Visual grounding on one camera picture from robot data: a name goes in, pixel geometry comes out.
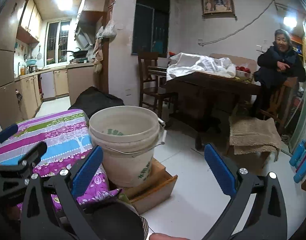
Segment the operator hand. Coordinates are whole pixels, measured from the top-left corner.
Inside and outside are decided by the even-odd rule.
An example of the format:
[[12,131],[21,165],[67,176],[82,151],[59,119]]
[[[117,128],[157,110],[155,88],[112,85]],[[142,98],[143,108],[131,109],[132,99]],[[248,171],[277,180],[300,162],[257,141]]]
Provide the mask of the operator hand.
[[169,236],[163,233],[153,233],[150,235],[149,240],[189,240],[183,237]]

